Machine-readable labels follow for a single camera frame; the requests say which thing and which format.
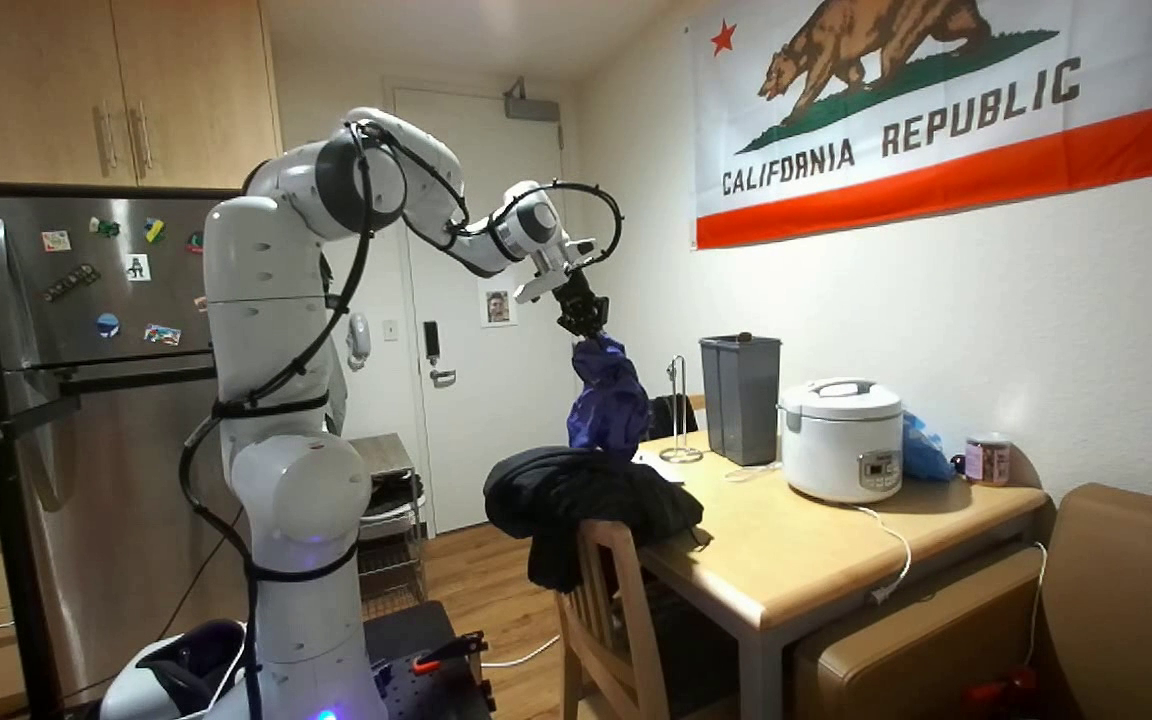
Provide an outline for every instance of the wooden floor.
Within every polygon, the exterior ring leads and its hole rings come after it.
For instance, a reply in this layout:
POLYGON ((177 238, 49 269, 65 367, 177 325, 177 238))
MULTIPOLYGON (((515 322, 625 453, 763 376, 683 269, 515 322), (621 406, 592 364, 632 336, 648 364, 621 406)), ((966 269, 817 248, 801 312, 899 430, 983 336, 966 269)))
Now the wooden floor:
MULTIPOLYGON (((499 720, 559 720, 559 645, 534 661, 513 664, 555 641, 559 615, 547 587, 528 582, 528 539, 493 526, 448 534, 423 543, 423 587, 438 602, 457 633, 485 633, 485 678, 496 689, 499 720)), ((366 583, 366 615, 409 607, 402 583, 366 583)))

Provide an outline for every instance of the trash can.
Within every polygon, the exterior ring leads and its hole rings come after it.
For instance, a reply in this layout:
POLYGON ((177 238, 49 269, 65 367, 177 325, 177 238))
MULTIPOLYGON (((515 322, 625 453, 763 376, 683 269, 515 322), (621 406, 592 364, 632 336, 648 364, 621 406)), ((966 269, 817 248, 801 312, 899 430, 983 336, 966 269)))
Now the trash can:
POLYGON ((709 450, 734 463, 776 462, 778 341, 702 336, 702 423, 709 450))

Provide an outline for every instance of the cable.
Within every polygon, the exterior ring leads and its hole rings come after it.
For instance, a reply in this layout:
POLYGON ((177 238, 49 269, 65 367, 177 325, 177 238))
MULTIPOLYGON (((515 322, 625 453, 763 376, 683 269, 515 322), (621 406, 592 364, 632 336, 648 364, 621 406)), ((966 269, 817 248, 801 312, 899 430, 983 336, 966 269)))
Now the cable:
POLYGON ((902 552, 895 582, 885 583, 885 587, 874 587, 874 592, 869 592, 874 606, 885 606, 885 602, 907 582, 907 573, 913 573, 913 543, 907 543, 902 534, 895 534, 891 526, 885 526, 881 513, 861 509, 861 517, 869 517, 869 521, 872 521, 885 538, 891 538, 891 539, 899 543, 899 552, 902 552))
POLYGON ((547 635, 544 645, 528 647, 523 655, 485 661, 485 671, 513 671, 513 668, 518 668, 518 664, 532 664, 532 661, 544 655, 550 645, 559 645, 559 635, 547 635))
POLYGON ((161 641, 170 633, 170 625, 180 622, 186 598, 200 587, 200 582, 208 578, 214 552, 223 550, 223 538, 214 538, 214 543, 208 550, 208 558, 200 559, 200 569, 191 573, 186 587, 180 592, 177 607, 166 613, 166 622, 161 625, 161 641))
MULTIPOLYGON (((361 182, 363 182, 363 198, 371 198, 371 182, 366 182, 366 163, 363 163, 363 153, 361 153, 361 182)), ((254 592, 259 592, 259 582, 314 582, 323 573, 337 573, 343 559, 352 559, 357 543, 330 559, 328 569, 313 569, 313 573, 271 573, 271 569, 259 569, 244 543, 244 538, 219 521, 191 490, 191 462, 202 446, 202 437, 210 437, 219 430, 219 416, 281 416, 281 411, 304 411, 304 408, 320 408, 328 402, 313 402, 313 406, 281 406, 281 408, 259 408, 259 402, 269 402, 271 393, 281 393, 293 376, 304 372, 304 364, 313 364, 313 358, 323 348, 323 341, 330 336, 330 330, 338 325, 338 315, 348 312, 361 281, 363 281, 363 269, 366 269, 366 248, 371 248, 371 221, 361 223, 361 248, 357 248, 357 262, 348 269, 348 281, 338 287, 338 302, 330 306, 330 315, 328 325, 314 334, 314 341, 306 341, 281 372, 271 372, 262 384, 254 384, 252 393, 244 393, 238 406, 214 406, 183 439, 180 450, 180 463, 177 463, 177 480, 180 480, 180 494, 186 501, 186 509, 210 526, 219 534, 223 543, 230 543, 238 558, 244 558, 244 587, 249 587, 249 641, 244 641, 244 689, 249 689, 249 715, 259 720, 262 715, 262 700, 259 700, 259 661, 254 661, 254 592)))
POLYGON ((1030 592, 1030 607, 1028 607, 1028 645, 1024 645, 1024 668, 1030 668, 1037 647, 1039 647, 1039 613, 1042 613, 1042 583, 1046 583, 1046 543, 1030 539, 1030 550, 1039 552, 1039 578, 1037 578, 1037 592, 1030 592))
POLYGON ((611 212, 611 239, 601 248, 601 255, 585 262, 580 269, 604 266, 615 248, 621 248, 621 232, 625 232, 625 216, 611 192, 604 192, 601 183, 547 183, 555 192, 585 192, 594 198, 601 203, 609 203, 611 212))

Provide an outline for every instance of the white wall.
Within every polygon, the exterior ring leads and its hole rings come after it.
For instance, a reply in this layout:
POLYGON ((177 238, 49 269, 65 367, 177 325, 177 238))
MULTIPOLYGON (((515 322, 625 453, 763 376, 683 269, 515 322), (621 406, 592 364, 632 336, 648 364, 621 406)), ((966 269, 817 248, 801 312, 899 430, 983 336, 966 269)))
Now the white wall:
POLYGON ((648 393, 698 336, 784 341, 784 384, 874 376, 949 450, 1017 439, 1037 480, 1152 494, 1152 182, 793 243, 696 254, 689 15, 677 6, 580 94, 585 177, 628 216, 604 266, 648 393))

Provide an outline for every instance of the table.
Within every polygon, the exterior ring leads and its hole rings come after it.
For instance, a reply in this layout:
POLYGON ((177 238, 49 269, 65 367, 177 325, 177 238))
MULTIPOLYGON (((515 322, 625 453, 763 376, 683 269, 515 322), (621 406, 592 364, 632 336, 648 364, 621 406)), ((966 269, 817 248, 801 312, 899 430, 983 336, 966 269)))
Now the table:
POLYGON ((1039 526, 1039 490, 902 483, 872 509, 793 494, 776 463, 739 468, 714 453, 670 463, 702 504, 698 538, 641 550, 642 569, 739 641, 739 715, 784 711, 784 647, 856 613, 895 578, 965 559, 1039 526))

